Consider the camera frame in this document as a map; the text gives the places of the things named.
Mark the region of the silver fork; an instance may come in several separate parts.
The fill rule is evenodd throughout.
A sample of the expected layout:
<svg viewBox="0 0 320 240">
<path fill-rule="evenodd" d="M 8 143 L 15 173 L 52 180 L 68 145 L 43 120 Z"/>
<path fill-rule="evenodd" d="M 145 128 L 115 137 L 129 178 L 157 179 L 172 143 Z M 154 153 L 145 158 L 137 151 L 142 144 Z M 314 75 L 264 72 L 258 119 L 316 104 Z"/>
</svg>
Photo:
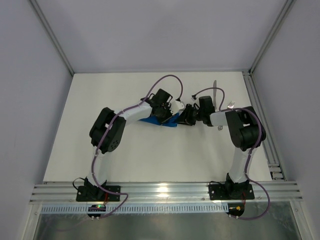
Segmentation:
<svg viewBox="0 0 320 240">
<path fill-rule="evenodd" d="M 227 110 L 233 110 L 234 107 L 235 107 L 235 101 L 231 101 L 231 102 L 227 105 L 226 109 L 227 109 Z"/>
</svg>

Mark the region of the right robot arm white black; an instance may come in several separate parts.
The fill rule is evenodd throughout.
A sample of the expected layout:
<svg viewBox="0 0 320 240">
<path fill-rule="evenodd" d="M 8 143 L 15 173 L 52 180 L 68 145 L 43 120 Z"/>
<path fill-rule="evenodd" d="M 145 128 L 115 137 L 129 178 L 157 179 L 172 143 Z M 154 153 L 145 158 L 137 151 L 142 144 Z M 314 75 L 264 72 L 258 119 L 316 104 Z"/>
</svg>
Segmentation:
<svg viewBox="0 0 320 240">
<path fill-rule="evenodd" d="M 256 149 L 266 139 L 266 131 L 252 106 L 216 111 L 210 96 L 202 96 L 199 103 L 187 104 L 176 119 L 177 124 L 194 126 L 202 122 L 208 127 L 227 127 L 234 145 L 233 162 L 225 182 L 210 181 L 211 200 L 253 200 L 249 169 Z"/>
</svg>

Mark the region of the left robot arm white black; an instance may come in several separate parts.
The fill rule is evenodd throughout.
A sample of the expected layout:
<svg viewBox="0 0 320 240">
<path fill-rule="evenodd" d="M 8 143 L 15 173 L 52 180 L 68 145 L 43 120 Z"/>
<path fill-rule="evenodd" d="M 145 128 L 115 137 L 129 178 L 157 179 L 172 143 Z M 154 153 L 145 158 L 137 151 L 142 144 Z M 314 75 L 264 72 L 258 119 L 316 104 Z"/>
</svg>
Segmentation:
<svg viewBox="0 0 320 240">
<path fill-rule="evenodd" d="M 171 110 L 173 96 L 163 89 L 155 94 L 149 93 L 138 103 L 115 111 L 108 107 L 101 110 L 94 122 L 89 136 L 91 144 L 96 147 L 91 163 L 90 175 L 84 180 L 83 186 L 78 190 L 78 195 L 87 201 L 102 201 L 111 191 L 106 189 L 107 181 L 101 184 L 95 175 L 95 163 L 99 154 L 111 153 L 120 144 L 124 129 L 127 125 L 149 118 L 155 118 L 159 124 L 167 123 L 176 114 Z"/>
</svg>

